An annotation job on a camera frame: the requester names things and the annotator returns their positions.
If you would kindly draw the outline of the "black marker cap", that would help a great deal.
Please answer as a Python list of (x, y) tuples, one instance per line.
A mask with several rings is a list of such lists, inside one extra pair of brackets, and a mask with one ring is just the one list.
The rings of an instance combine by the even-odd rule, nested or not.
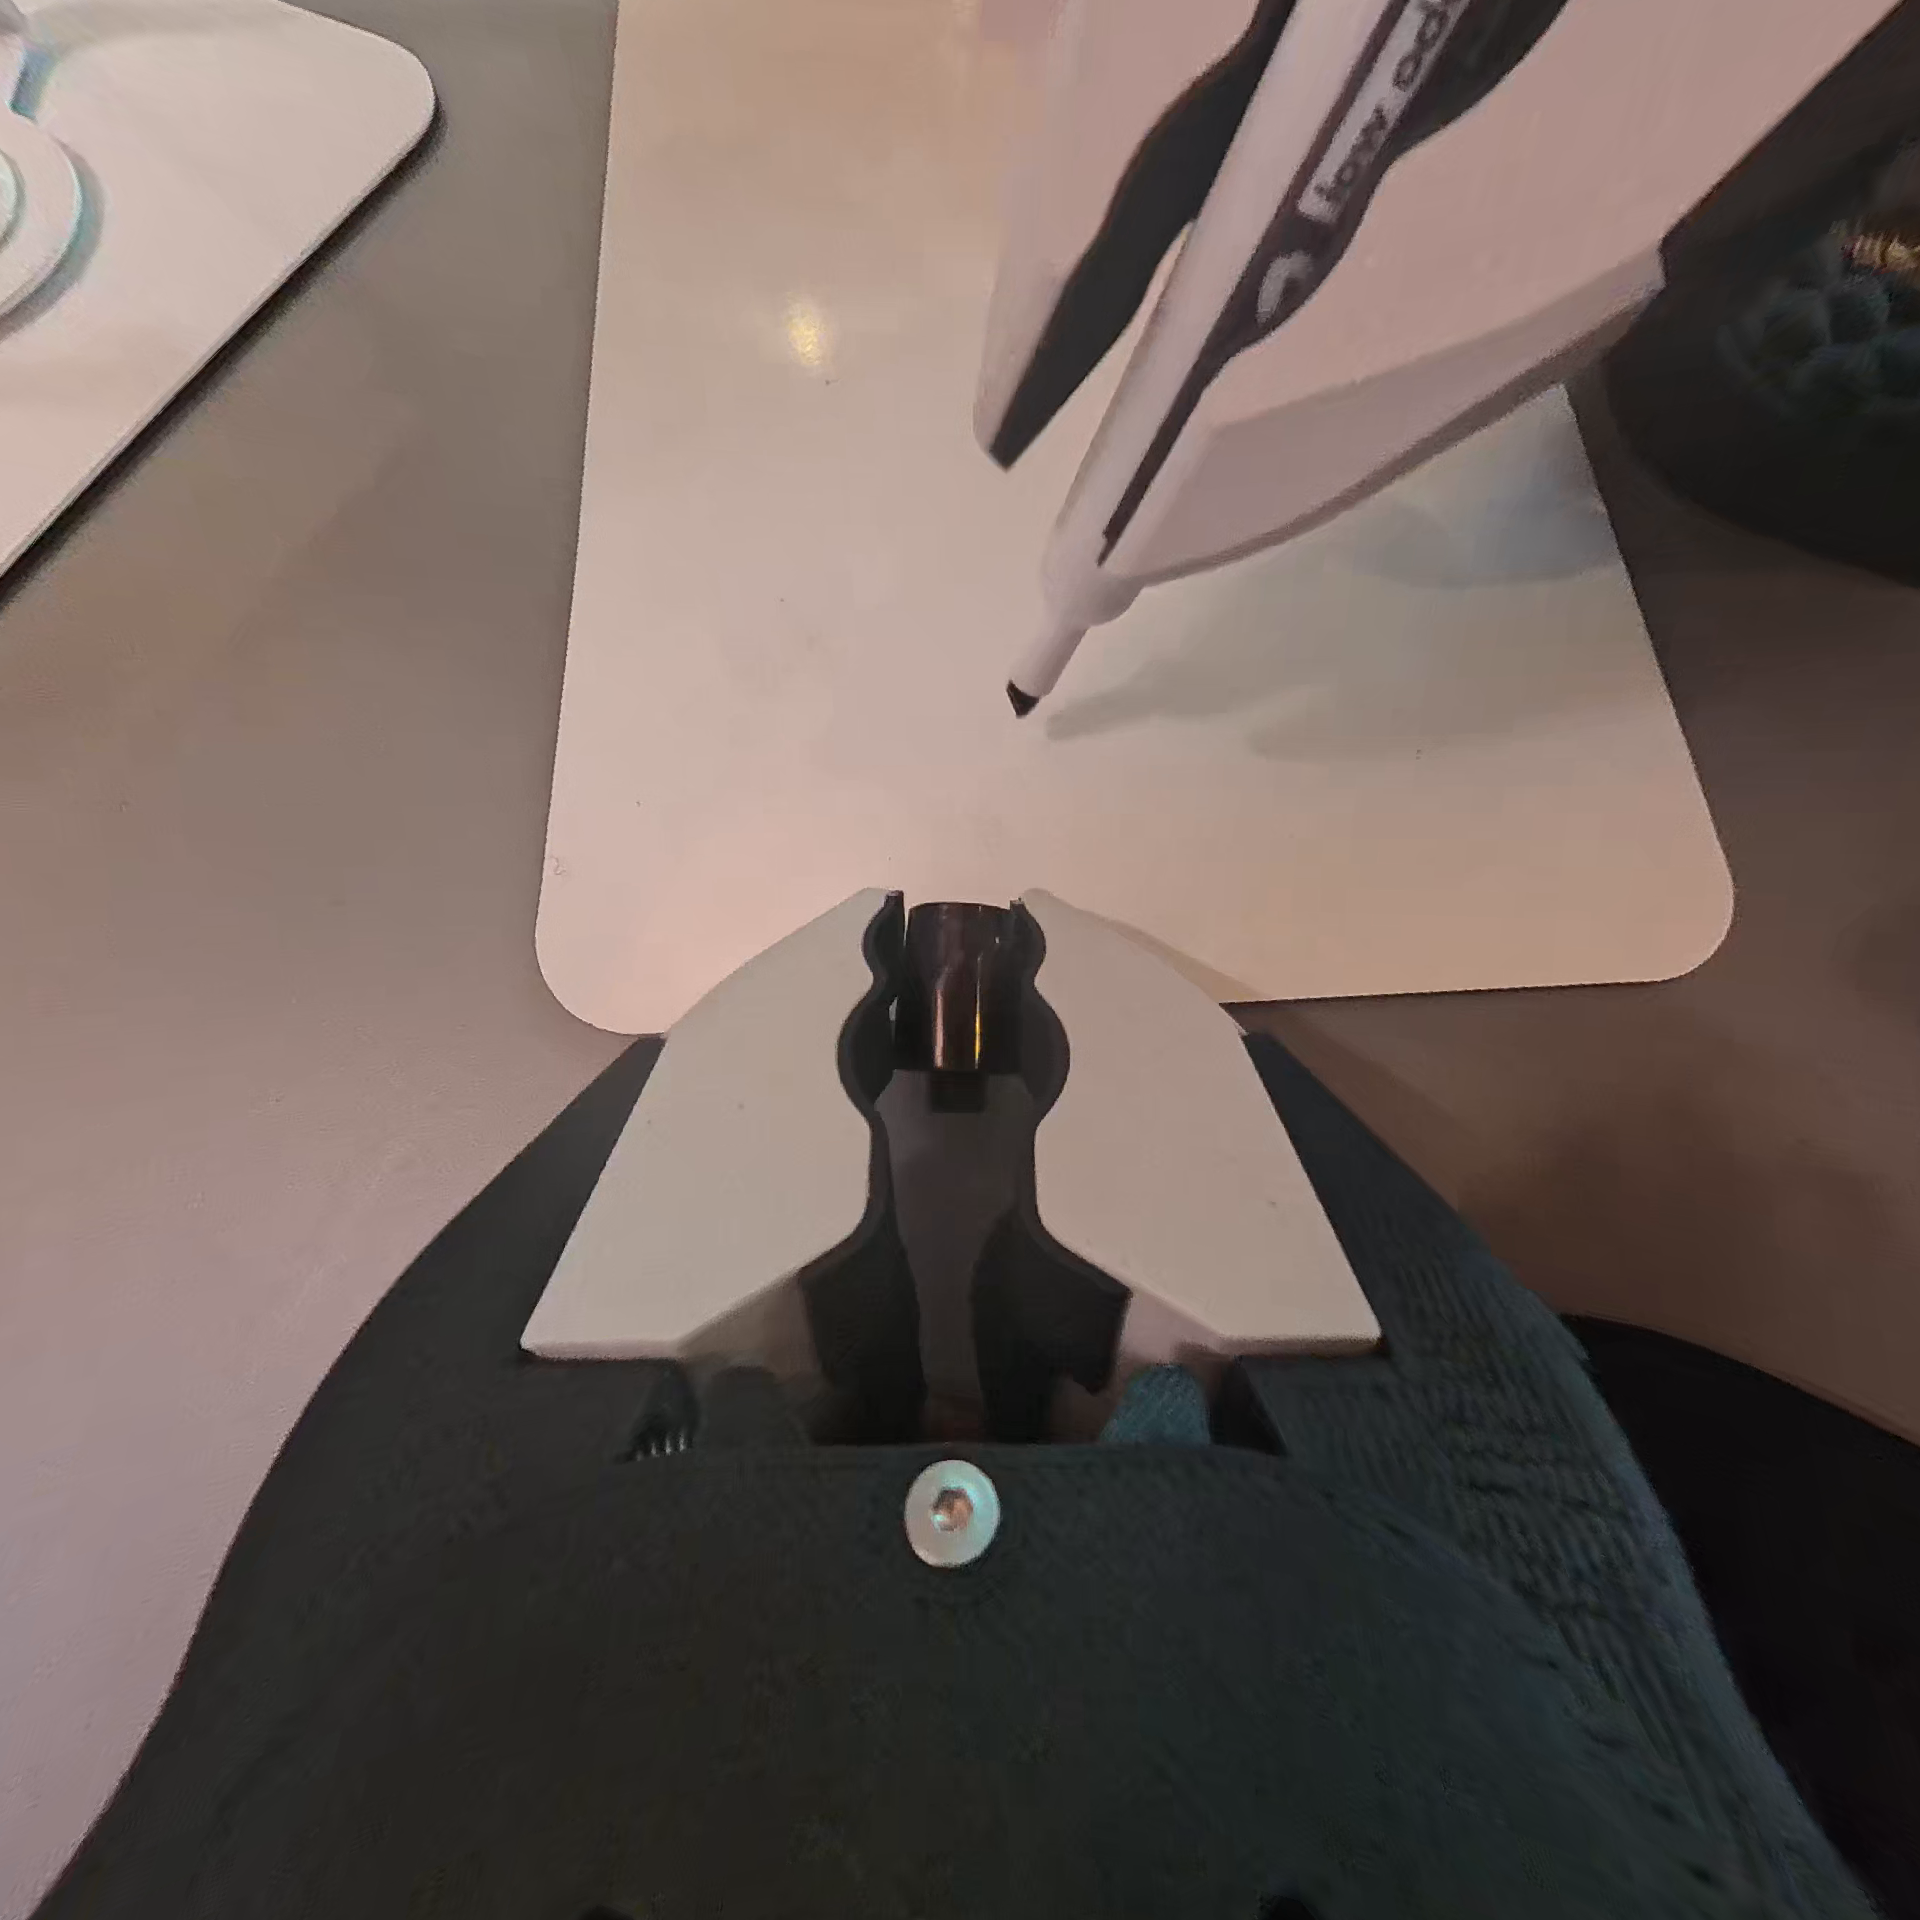
[(893, 1068), (936, 1111), (984, 1111), (1023, 1068), (1029, 930), (1023, 901), (916, 901), (903, 930)]

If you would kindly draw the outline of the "white table sign stand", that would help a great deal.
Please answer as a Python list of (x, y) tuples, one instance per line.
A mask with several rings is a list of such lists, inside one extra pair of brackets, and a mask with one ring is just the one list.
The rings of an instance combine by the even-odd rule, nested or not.
[(5, 4), (0, 568), (420, 150), (397, 40), (270, 0)]

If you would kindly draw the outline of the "black whiteboard marker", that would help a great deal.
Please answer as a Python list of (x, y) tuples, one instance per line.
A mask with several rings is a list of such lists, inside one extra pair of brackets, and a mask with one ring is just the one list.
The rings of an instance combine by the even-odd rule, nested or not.
[(1029, 716), (1087, 628), (1139, 601), (1115, 546), (1201, 390), (1271, 337), (1355, 235), (1385, 172), (1486, 104), (1561, 4), (1056, 4), (975, 437), (995, 470), (1060, 415), (1173, 260), (1041, 560)]

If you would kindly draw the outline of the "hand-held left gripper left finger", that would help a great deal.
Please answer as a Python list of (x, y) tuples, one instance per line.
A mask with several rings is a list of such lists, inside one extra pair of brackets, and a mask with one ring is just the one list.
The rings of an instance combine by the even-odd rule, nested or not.
[(665, 1032), (524, 1356), (763, 1367), (819, 1426), (921, 1426), (921, 1302), (875, 1111), (903, 933), (903, 898), (858, 890)]

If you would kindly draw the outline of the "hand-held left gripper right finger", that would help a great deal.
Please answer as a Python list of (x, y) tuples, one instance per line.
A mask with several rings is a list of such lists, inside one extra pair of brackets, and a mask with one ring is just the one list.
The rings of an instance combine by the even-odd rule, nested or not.
[(975, 1268), (984, 1424), (1115, 1409), (1164, 1361), (1385, 1352), (1247, 1032), (1060, 898), (1012, 901), (1012, 953), (1037, 1124)]

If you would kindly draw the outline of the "white whiteboard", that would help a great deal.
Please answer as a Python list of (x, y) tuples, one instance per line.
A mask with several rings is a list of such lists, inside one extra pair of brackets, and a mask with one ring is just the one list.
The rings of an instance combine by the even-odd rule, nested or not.
[(1561, 390), (1006, 661), (1125, 347), (975, 441), (1056, 4), (618, 4), (535, 974), (665, 1032), (858, 890), (1051, 890), (1221, 1002), (1696, 974), (1732, 879)]

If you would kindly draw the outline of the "black knobbly rounded object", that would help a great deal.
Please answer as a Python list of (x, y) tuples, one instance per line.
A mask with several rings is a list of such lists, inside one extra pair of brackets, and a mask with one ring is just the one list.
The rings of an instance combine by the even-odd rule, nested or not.
[(1666, 297), (1598, 361), (1666, 492), (1880, 585), (1920, 585), (1913, 127), (1672, 241)]

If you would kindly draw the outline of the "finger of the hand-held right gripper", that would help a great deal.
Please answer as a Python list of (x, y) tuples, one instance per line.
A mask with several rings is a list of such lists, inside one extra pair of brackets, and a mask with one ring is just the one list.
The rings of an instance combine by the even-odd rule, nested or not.
[(1164, 470), (1115, 568), (1146, 591), (1352, 512), (1615, 347), (1720, 184), (1761, 209), (1905, 127), (1913, 4), (1561, 4), (1328, 260), (1324, 470)]
[(984, 459), (1017, 470), (1146, 311), (1084, 470), (1324, 470), (1315, 181), (1324, 4), (1056, 4), (981, 347)]

